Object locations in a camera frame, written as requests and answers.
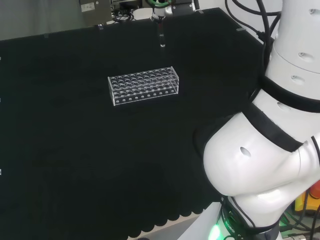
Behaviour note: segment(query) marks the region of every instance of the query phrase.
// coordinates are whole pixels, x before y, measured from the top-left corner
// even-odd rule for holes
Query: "red button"
[[[317,181],[312,187],[310,188],[310,194],[316,198],[320,199],[320,180]]]

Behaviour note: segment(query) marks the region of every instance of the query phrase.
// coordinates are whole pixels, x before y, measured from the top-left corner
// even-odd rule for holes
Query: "table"
[[[192,136],[234,114],[261,45],[222,10],[0,42],[0,238],[122,240],[219,194]],[[173,66],[179,94],[112,105],[108,76]]]

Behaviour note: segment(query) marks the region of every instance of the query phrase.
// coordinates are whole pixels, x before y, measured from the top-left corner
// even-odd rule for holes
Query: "green led light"
[[[211,228],[208,240],[217,240],[220,237],[220,234],[221,234],[221,232],[220,232],[218,225],[214,225]]]

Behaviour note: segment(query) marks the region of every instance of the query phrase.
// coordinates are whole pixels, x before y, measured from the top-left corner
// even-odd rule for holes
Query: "screw hole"
[[[278,105],[278,107],[279,107],[281,110],[283,110],[283,111],[285,111],[285,112],[287,112],[287,113],[290,112],[290,110],[291,110],[291,108],[290,108],[289,106],[284,105],[284,104],[281,103],[281,102],[278,102],[277,105]]]
[[[251,158],[251,153],[244,147],[240,147],[240,151],[243,155],[245,155],[248,158]]]
[[[305,83],[305,80],[300,76],[292,75],[291,79],[295,84],[298,85],[303,85]]]
[[[298,56],[307,63],[312,63],[314,61],[314,56],[305,52],[299,52]]]

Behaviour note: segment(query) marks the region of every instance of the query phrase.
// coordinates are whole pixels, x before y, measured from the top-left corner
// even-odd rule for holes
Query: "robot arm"
[[[161,22],[165,17],[192,14],[199,7],[199,0],[146,0],[153,8],[152,19]]]
[[[315,135],[320,143],[319,28],[319,0],[283,0],[262,90],[204,150],[208,179],[251,235],[257,228],[279,233],[275,227],[288,205],[320,179],[310,139]],[[219,228],[223,236],[237,238],[230,230],[237,220],[229,217],[220,218]]]

